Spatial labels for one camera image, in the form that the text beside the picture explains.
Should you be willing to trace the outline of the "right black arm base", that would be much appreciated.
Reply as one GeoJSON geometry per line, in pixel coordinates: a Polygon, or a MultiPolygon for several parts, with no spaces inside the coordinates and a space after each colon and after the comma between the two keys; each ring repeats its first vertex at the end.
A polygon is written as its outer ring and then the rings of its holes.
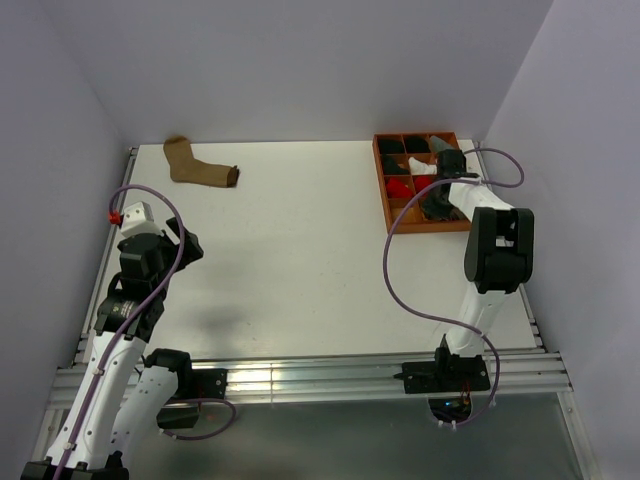
{"type": "Polygon", "coordinates": [[[472,415],[473,392],[486,392],[491,382],[481,356],[460,358],[440,356],[431,361],[405,362],[393,378],[403,383],[404,393],[451,393],[447,398],[429,401],[433,416],[447,424],[464,422],[472,415]]]}

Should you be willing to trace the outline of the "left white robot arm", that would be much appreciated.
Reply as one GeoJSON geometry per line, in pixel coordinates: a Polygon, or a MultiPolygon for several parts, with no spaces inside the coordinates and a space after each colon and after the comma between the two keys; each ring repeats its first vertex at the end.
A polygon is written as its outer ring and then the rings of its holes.
{"type": "Polygon", "coordinates": [[[170,399],[195,386],[188,353],[158,349],[148,358],[131,394],[124,395],[134,367],[164,311],[172,275],[204,255],[195,234],[173,217],[173,243],[151,221],[124,215],[120,270],[97,311],[90,361],[69,415],[44,460],[29,462],[24,479],[126,479],[127,459],[144,428],[170,399]]]}

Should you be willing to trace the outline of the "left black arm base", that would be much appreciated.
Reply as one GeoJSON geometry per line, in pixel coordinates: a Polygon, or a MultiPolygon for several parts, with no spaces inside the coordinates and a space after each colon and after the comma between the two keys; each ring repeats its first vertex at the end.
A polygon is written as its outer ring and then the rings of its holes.
{"type": "Polygon", "coordinates": [[[195,369],[185,387],[181,387],[157,415],[158,427],[171,431],[193,428],[203,409],[202,403],[177,406],[181,400],[226,396],[228,370],[223,368],[195,369]]]}

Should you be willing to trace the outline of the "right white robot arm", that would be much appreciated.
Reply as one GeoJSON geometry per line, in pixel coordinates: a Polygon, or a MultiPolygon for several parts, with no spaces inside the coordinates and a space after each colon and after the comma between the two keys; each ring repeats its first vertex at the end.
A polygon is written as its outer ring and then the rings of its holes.
{"type": "Polygon", "coordinates": [[[462,151],[438,152],[436,165],[440,184],[424,197],[425,216],[434,221],[462,217],[470,221],[463,261],[468,288],[459,313],[461,324],[444,336],[444,345],[453,355],[432,368],[435,383],[452,390],[468,374],[461,358],[482,354],[482,336],[506,299],[532,275],[535,217],[532,210],[501,200],[479,175],[469,172],[462,151]]]}

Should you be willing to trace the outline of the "brown sock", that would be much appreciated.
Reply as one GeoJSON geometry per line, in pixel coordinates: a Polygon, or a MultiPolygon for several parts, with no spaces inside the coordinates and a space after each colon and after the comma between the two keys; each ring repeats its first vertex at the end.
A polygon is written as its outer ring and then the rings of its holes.
{"type": "Polygon", "coordinates": [[[215,188],[234,188],[238,166],[210,164],[194,157],[190,140],[184,136],[168,138],[163,144],[169,164],[170,178],[176,183],[188,183],[215,188]]]}

